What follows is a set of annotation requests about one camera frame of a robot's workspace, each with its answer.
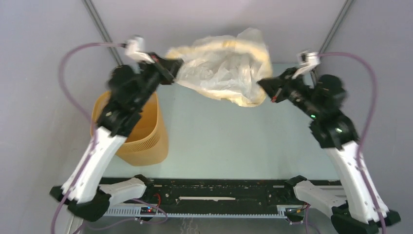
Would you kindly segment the yellow plastic trash bin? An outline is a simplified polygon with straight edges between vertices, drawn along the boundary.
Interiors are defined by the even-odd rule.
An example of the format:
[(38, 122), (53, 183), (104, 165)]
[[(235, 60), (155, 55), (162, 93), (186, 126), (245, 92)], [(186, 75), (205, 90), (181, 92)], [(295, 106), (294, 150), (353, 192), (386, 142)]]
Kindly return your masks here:
[(168, 151), (168, 133), (158, 96), (154, 93), (144, 105), (141, 119), (116, 155), (131, 166), (149, 166), (164, 161)]

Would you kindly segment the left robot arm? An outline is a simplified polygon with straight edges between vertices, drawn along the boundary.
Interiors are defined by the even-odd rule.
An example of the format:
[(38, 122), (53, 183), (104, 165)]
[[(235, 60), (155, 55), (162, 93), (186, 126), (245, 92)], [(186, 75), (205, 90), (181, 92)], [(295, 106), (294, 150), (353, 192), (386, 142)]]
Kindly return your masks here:
[(183, 66), (182, 59), (162, 58), (150, 53), (141, 61), (141, 71), (122, 65), (112, 71), (108, 81), (110, 97), (98, 119), (92, 123), (93, 136), (74, 174), (50, 195), (79, 218), (99, 220), (113, 205), (139, 199), (152, 201), (152, 183), (142, 175), (114, 184), (100, 184), (115, 153), (126, 142), (142, 117), (143, 107), (159, 85), (172, 84)]

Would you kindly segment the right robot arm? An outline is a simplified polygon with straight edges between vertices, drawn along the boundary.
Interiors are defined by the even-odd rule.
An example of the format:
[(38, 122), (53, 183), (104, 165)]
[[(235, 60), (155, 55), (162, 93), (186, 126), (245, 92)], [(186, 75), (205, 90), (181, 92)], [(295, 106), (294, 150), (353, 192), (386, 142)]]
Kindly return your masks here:
[(390, 210), (377, 191), (367, 167), (357, 153), (359, 137), (353, 122), (341, 111), (346, 91), (340, 78), (323, 75), (314, 87), (306, 85), (303, 76), (294, 77), (296, 68), (281, 75), (263, 78), (258, 84), (272, 102), (290, 101), (311, 118), (310, 131), (320, 147), (329, 155), (345, 192), (345, 198), (319, 189), (302, 176), (286, 181), (283, 197), (286, 202), (305, 202), (330, 218), (339, 234), (376, 234), (383, 226), (401, 221), (398, 212)]

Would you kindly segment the translucent cream trash bag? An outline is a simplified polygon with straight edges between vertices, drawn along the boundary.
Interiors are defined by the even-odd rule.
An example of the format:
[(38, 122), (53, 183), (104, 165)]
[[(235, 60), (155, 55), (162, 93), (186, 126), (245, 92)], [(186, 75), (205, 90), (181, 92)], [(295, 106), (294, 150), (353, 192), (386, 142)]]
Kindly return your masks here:
[(171, 47), (165, 57), (183, 60), (175, 79), (179, 85), (241, 107), (261, 105), (266, 93), (258, 81), (273, 75), (267, 45), (256, 28), (237, 36), (206, 37), (191, 46)]

